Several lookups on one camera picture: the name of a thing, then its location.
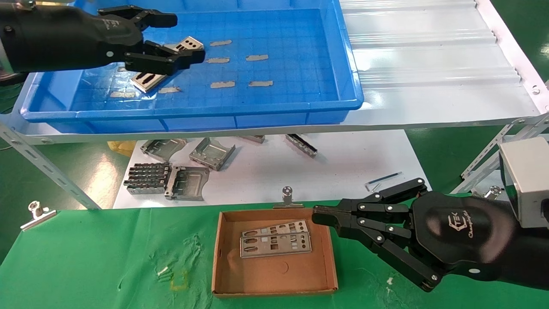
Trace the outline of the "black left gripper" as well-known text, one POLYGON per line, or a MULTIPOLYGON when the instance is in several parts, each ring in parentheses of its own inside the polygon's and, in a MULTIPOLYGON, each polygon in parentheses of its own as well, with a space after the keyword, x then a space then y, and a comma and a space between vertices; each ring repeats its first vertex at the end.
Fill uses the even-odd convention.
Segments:
POLYGON ((176 14, 135 5, 101 8, 98 15, 84 13, 80 68, 98 68, 124 61, 126 70, 131 72, 172 76, 203 63, 203 48, 174 50, 152 41, 144 42, 142 30, 171 28, 177 22, 176 14))

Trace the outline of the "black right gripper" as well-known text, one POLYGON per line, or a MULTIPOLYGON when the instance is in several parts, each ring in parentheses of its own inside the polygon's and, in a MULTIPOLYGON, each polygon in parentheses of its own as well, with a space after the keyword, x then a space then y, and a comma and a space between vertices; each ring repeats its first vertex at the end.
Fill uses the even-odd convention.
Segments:
MULTIPOLYGON (((517 229, 509 204, 475 196, 428 192, 410 206, 418 252, 443 274, 500 279, 504 254, 517 229)), ((429 293, 442 275, 412 256, 411 231, 357 216, 331 216, 339 237, 360 242, 406 279, 429 293)))

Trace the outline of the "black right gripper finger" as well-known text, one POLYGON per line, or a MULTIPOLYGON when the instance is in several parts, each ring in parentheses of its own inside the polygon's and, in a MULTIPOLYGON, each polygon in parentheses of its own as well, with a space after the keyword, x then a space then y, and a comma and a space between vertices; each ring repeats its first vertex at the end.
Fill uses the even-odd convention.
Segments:
POLYGON ((312 221, 316 224, 343 224, 355 216, 358 219, 400 224, 410 212, 403 203, 427 191, 424 179, 412 179, 364 198, 343 198, 336 206, 315 205, 312 221))

